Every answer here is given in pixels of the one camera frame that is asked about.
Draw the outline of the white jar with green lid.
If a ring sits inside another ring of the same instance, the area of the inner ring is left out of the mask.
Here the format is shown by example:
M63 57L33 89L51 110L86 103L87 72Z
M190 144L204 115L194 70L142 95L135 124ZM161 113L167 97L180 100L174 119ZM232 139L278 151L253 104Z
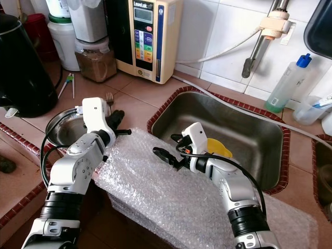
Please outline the white jar with green lid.
M75 55L76 36L70 18L59 18L48 14L48 29L51 33L60 62L65 70L79 72Z

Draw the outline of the black electric kettle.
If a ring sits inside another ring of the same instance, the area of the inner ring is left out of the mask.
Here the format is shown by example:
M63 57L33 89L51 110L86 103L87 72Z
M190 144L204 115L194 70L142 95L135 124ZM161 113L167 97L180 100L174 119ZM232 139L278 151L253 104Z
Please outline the black electric kettle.
M17 17L0 13L0 46L0 107L6 118L47 114L58 101L55 88Z

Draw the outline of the clear bottle with blue cap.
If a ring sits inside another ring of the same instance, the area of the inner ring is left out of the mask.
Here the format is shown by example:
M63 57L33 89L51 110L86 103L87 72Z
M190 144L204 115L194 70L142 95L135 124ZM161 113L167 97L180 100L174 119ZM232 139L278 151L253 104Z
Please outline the clear bottle with blue cap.
M290 62L275 89L266 100L265 109L272 113L280 113L285 108L297 88L302 85L308 76L308 66L311 60L311 54L307 53L301 55L296 62Z

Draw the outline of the white detergent bottle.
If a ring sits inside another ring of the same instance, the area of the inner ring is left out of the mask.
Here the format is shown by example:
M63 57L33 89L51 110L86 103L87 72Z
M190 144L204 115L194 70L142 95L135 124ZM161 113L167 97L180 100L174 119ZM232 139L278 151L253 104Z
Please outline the white detergent bottle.
M322 129L323 133L332 137L332 112L328 113L322 119Z

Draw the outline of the steel bowl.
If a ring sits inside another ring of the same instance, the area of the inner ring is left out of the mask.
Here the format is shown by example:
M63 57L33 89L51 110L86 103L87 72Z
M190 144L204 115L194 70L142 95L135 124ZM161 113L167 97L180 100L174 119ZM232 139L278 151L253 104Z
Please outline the steel bowl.
M77 113L75 107L60 112L49 121L47 131L51 131L47 141L53 145L71 146L81 136L87 133L83 116Z

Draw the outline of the green and white tongs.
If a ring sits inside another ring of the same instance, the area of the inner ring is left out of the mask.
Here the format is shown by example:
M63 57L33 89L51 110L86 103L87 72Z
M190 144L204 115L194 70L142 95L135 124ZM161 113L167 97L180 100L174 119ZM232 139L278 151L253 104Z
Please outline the green and white tongs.
M71 86L71 91L73 93L73 98L75 98L75 76L73 73L69 73L66 77L66 80L64 81L64 84L62 85L62 88L60 89L60 92L58 94L58 98L62 96L62 93L66 89L67 86Z

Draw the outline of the steel fork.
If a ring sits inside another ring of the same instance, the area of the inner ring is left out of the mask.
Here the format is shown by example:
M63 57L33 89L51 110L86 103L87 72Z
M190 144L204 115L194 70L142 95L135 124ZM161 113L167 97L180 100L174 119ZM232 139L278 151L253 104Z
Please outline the steel fork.
M113 93L108 92L106 94L106 104L107 104L107 111L106 111L106 117L111 116L113 110L112 110L112 106L114 104L114 97L113 97Z

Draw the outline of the clear bubble wrap sheet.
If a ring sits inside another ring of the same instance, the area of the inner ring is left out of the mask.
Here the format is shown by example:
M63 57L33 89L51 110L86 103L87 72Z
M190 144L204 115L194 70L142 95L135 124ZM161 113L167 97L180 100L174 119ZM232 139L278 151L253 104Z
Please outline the clear bubble wrap sheet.
M107 161L93 180L114 209L174 247L234 249L220 189L202 173L175 170L152 152L154 147L176 154L173 145L140 128L107 148Z

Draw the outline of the grey plastic container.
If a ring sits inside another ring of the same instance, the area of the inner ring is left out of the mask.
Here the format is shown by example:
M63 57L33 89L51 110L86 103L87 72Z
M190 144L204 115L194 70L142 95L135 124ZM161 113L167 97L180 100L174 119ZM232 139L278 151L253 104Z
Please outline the grey plastic container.
M95 43L108 36L104 0L66 0L78 40Z

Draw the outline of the beige water ionizer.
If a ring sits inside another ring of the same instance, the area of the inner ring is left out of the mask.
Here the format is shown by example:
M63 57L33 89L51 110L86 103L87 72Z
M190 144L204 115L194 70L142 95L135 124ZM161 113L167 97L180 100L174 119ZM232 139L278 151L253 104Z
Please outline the beige water ionizer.
M184 0L106 0L117 67L163 85L176 64Z

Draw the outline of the steel faucet with beige filter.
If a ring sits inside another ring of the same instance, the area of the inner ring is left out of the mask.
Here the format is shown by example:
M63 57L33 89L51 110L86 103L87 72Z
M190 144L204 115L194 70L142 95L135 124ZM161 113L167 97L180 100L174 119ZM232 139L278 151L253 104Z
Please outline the steel faucet with beige filter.
M268 40L275 40L282 35L287 34L292 26L287 12L289 0L273 0L270 12L259 22L259 38L254 45L251 56L244 62L242 69L242 78L249 78L263 45L268 44Z

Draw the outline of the white printed plastic bottle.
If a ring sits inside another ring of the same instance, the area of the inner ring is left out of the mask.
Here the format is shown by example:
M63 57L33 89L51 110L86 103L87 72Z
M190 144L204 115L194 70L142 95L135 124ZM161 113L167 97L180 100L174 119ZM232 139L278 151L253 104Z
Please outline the white printed plastic bottle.
M70 18L67 0L45 0L49 14L57 18Z

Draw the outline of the dark green oblong object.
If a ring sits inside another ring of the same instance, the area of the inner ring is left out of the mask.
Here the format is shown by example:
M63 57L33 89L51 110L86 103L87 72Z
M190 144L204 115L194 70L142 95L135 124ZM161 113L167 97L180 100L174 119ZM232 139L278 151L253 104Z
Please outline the dark green oblong object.
M12 160L7 157L0 156L0 172L5 174L10 174L14 172L17 168L17 165Z

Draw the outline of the jar of brown powder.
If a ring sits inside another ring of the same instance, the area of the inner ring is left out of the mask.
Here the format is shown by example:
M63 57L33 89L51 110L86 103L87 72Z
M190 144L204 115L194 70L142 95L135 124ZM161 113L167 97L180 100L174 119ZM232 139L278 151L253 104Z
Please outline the jar of brown powder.
M109 47L109 38L94 43L76 40L75 55L83 77L102 83L118 72L114 51Z

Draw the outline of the red plastic cup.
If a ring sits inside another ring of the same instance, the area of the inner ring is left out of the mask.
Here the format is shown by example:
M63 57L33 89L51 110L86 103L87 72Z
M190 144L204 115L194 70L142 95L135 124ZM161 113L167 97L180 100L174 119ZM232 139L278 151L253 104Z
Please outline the red plastic cup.
M45 15L41 13L31 14L23 25L41 60L50 62L59 59L51 33L47 27Z

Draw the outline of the dark blue tray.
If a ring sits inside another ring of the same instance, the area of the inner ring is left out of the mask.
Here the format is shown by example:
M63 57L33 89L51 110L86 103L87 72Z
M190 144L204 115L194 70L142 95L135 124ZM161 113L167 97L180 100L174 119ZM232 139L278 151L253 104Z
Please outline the dark blue tray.
M320 0L303 39L311 52L332 60L332 0Z

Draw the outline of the steel sink basin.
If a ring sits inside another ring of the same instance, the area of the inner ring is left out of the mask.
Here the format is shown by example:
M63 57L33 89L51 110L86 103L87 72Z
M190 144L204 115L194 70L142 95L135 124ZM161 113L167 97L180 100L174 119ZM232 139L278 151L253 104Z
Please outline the steel sink basin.
M317 135L311 146L314 200L323 211L332 201L332 136Z
M221 142L269 195L288 183L291 131L266 110L218 93L209 96L193 86L177 89L147 123L147 131L175 145L170 138L194 122L207 137Z

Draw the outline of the clear plastic cup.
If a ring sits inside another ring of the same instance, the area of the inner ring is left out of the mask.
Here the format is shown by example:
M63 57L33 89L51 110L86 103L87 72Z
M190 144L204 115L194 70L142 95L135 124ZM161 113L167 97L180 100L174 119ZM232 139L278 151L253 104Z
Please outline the clear plastic cup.
M313 124L319 119L324 113L324 109L313 107L321 97L318 96L307 96L300 104L297 104L295 111L293 112L294 120L304 126Z

